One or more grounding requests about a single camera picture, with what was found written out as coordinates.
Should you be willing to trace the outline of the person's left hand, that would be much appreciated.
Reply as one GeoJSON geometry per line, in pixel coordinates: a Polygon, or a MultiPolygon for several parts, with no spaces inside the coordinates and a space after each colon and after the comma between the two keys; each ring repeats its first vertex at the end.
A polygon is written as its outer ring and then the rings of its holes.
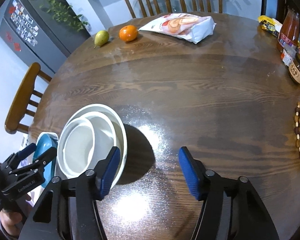
{"type": "MultiPolygon", "coordinates": [[[[20,205],[21,210],[27,217],[32,209],[31,196],[26,194],[20,198],[17,203],[20,205]]],[[[23,216],[18,212],[10,212],[4,209],[0,211],[1,229],[9,239],[18,239],[21,232],[19,224],[22,222],[22,220],[23,216]]]]}

